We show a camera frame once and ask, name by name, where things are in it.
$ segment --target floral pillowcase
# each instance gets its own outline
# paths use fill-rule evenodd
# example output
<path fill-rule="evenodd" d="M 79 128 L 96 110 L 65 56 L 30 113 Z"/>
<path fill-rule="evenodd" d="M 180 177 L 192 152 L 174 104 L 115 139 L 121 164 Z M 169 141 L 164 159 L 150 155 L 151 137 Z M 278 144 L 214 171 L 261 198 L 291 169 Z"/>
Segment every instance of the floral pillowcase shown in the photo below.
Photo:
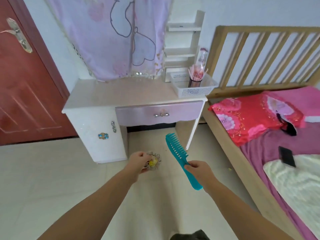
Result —
<path fill-rule="evenodd" d="M 304 127 L 304 115 L 279 96 L 265 91 L 261 94 L 227 98 L 211 105 L 212 110 L 231 140 L 239 147 L 262 135 L 267 129 L 280 129 L 280 114 L 295 127 Z"/>

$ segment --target forearm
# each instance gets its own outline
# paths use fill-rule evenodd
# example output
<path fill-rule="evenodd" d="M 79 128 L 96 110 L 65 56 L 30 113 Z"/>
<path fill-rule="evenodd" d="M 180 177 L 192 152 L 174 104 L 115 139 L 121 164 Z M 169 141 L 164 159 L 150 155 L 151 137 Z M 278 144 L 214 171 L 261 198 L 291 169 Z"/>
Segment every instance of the forearm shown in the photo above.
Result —
<path fill-rule="evenodd" d="M 120 171 L 59 218 L 38 240 L 100 240 L 133 183 L 130 172 Z"/>
<path fill-rule="evenodd" d="M 214 200 L 239 240 L 293 240 L 217 180 L 209 183 L 206 192 Z"/>

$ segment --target door panel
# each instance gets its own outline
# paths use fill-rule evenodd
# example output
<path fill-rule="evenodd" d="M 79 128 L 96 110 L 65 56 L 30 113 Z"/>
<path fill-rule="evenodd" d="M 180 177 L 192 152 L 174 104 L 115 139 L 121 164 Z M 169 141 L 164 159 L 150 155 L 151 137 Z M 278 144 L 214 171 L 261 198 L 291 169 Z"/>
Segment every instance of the door panel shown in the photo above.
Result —
<path fill-rule="evenodd" d="M 0 32 L 11 29 L 7 18 L 18 23 L 33 52 L 14 35 L 0 33 L 0 145 L 75 136 L 61 113 L 64 99 L 10 4 L 0 0 Z"/>

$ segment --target teal comb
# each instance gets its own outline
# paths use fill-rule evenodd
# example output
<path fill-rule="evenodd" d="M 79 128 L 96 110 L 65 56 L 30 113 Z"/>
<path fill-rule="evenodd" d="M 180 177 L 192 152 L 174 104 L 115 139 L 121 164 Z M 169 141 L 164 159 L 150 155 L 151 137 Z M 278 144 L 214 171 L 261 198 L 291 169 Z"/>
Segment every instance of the teal comb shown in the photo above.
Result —
<path fill-rule="evenodd" d="M 189 163 L 187 162 L 188 154 L 183 149 L 183 147 L 180 145 L 180 142 L 179 142 L 177 136 L 174 133 L 167 134 L 165 136 L 165 141 L 167 142 L 167 145 L 168 145 L 170 152 L 177 159 L 178 163 L 180 164 L 180 166 L 182 167 L 186 176 L 188 177 L 188 179 L 191 183 L 191 186 L 195 190 L 201 190 L 202 186 L 198 183 L 196 178 L 191 173 L 189 173 L 187 170 L 184 169 L 185 165 L 189 165 Z"/>

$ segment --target mobile phone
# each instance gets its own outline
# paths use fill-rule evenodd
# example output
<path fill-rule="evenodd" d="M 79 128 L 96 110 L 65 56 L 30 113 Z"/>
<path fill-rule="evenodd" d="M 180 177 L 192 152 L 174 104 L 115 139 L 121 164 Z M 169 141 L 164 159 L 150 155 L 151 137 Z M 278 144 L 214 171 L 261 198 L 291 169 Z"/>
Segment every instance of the mobile phone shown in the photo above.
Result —
<path fill-rule="evenodd" d="M 279 146 L 279 157 L 284 164 L 287 164 L 289 166 L 296 168 L 296 163 L 294 162 L 294 156 L 290 149 Z"/>

